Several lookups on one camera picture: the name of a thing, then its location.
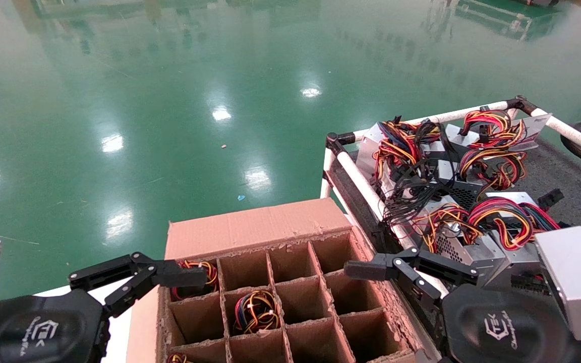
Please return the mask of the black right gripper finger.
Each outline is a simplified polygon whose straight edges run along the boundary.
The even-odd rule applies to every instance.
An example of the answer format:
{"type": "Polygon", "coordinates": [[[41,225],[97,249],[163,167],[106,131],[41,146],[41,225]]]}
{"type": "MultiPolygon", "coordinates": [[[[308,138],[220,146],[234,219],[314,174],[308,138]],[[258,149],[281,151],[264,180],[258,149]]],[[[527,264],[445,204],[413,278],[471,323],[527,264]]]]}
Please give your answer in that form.
{"type": "Polygon", "coordinates": [[[417,274],[425,273],[439,280],[462,285],[477,285],[478,272],[461,262],[442,257],[426,250],[411,248],[397,254],[377,253],[371,261],[349,260],[344,265],[346,276],[357,280],[397,280],[405,276],[417,280],[417,274]]]}
{"type": "Polygon", "coordinates": [[[441,309],[441,292],[410,266],[345,266],[344,271],[346,276],[356,280],[394,280],[410,303],[427,312],[441,309]]]}

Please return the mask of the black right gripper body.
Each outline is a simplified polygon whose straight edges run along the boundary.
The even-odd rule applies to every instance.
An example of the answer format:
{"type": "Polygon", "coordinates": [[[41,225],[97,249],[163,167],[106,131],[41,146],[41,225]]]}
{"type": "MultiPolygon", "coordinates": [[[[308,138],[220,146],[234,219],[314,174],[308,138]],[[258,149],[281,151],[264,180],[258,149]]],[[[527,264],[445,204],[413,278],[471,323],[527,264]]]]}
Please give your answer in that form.
{"type": "Polygon", "coordinates": [[[464,284],[442,300],[442,315],[454,362],[572,362],[580,355],[549,298],[464,284]]]}

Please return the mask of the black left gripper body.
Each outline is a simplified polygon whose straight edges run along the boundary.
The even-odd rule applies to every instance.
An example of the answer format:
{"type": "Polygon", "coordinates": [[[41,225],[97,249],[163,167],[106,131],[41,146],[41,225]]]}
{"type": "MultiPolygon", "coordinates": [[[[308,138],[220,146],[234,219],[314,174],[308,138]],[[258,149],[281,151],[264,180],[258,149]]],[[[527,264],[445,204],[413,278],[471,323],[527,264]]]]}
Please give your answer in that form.
{"type": "Polygon", "coordinates": [[[92,295],[0,300],[0,362],[100,362],[110,314],[92,295]]]}

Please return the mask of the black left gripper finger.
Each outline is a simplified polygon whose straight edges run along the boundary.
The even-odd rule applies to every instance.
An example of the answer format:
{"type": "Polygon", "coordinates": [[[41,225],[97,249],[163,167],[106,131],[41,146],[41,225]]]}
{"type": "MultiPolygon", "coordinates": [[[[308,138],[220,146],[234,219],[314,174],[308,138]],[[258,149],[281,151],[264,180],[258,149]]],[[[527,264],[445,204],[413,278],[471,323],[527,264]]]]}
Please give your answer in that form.
{"type": "Polygon", "coordinates": [[[119,317],[156,287],[203,287],[205,283],[205,274],[136,274],[104,299],[104,317],[119,317]]]}
{"type": "Polygon", "coordinates": [[[125,281],[121,291],[149,292],[159,285],[203,288],[208,276],[203,267],[183,268],[175,260],[155,260],[139,252],[85,267],[69,276],[71,289],[83,291],[121,280],[125,281]]]}

